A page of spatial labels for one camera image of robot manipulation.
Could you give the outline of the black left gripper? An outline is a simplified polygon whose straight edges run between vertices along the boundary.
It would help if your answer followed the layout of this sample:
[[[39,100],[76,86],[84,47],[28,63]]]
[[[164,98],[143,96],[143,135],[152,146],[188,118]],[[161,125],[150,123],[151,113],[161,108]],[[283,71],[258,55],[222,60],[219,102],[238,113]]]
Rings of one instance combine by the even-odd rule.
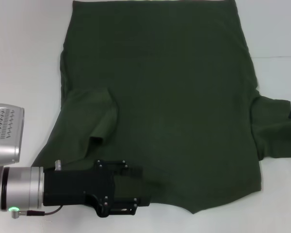
[[[85,205],[99,217],[135,215],[137,198],[114,198],[113,176],[141,178],[143,168],[126,160],[96,161],[87,170],[53,170],[44,173],[44,206]]]

